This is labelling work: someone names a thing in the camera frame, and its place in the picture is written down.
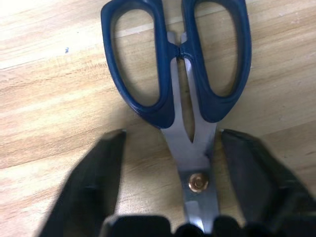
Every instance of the scissors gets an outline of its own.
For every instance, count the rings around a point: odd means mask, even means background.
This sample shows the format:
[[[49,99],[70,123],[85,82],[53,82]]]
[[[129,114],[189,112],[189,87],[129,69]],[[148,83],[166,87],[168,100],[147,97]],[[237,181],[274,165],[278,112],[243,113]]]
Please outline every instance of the scissors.
[[[231,94],[226,97],[216,95],[209,86],[194,13],[196,5],[202,1],[221,4],[234,21],[237,73]],[[151,106],[144,106],[131,96],[115,59],[113,26],[121,15],[132,9],[148,12],[154,21],[160,97]],[[250,26],[245,0],[182,0],[182,10],[185,32],[179,46],[175,44],[175,34],[166,30],[161,0],[110,1],[101,10],[102,34],[108,67],[121,96],[140,117],[165,136],[182,184],[186,221],[208,234],[219,215],[212,172],[216,123],[235,105],[246,85],[251,64]],[[195,120],[193,142],[182,118],[177,58],[185,60]]]

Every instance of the wood grain surface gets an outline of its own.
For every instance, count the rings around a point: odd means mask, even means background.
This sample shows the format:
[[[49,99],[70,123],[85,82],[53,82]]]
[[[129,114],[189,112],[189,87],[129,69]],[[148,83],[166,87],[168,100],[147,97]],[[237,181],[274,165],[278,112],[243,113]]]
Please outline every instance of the wood grain surface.
[[[107,131],[126,128],[117,213],[183,222],[181,187],[161,133],[122,100],[103,49],[106,0],[1,0],[0,236],[35,236],[68,173]],[[180,0],[164,0],[167,29],[184,31]],[[263,139],[316,194],[316,1],[247,0],[253,42],[249,81],[218,124]],[[224,8],[203,3],[196,19],[210,84],[230,89],[236,37]],[[137,100],[158,98],[153,21],[140,10],[116,25],[116,47]],[[184,64],[184,118],[193,127]],[[215,175],[222,213],[242,221],[220,138]]]

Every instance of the scissor handle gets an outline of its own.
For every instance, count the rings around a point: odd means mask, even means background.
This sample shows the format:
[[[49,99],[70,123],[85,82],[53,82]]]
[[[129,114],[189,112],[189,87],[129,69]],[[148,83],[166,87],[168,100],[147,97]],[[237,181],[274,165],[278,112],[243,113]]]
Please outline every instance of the scissor handle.
[[[113,50],[114,25],[120,16],[133,9],[148,12],[154,20],[160,96],[152,106],[141,105],[129,93],[119,73]],[[123,99],[137,114],[153,126],[158,128],[170,127],[175,116],[170,61],[179,54],[179,49],[168,41],[161,0],[112,0],[101,10],[101,24],[108,67]]]
[[[238,47],[237,74],[231,94],[225,97],[213,92],[205,69],[194,12],[196,5],[203,1],[215,2],[225,7],[235,24]],[[182,10],[188,39],[180,46],[180,53],[191,61],[202,117],[208,122],[218,122],[239,99],[250,72],[251,35],[246,3],[245,0],[182,0]]]

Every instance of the blue plastic handle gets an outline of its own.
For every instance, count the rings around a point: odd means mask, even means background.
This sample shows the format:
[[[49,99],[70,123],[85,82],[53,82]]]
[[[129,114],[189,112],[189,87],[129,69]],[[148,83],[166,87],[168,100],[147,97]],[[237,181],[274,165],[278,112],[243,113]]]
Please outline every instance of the blue plastic handle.
[[[152,106],[139,104],[128,92],[118,66],[113,50],[113,28],[116,21],[124,13],[132,9],[148,12],[155,27],[155,47],[158,67],[158,84],[160,97]],[[179,55],[179,48],[167,39],[161,0],[113,0],[104,5],[101,10],[101,24],[105,55],[112,78],[118,91],[126,103],[144,120],[158,128],[168,128],[174,121],[174,103],[171,85],[170,61]]]
[[[208,82],[194,13],[196,5],[203,1],[215,2],[225,7],[235,24],[238,47],[237,74],[232,92],[226,97],[216,95]],[[188,39],[180,46],[180,54],[192,63],[202,117],[208,122],[218,122],[239,99],[250,72],[251,35],[246,3],[245,0],[182,0],[182,10]]]

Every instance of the copper rivet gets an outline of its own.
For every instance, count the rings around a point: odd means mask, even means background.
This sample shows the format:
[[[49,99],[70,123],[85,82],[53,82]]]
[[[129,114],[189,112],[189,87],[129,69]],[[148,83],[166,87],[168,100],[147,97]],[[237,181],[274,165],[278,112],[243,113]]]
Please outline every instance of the copper rivet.
[[[208,178],[205,174],[193,174],[189,178],[189,188],[195,193],[201,193],[207,188]]]

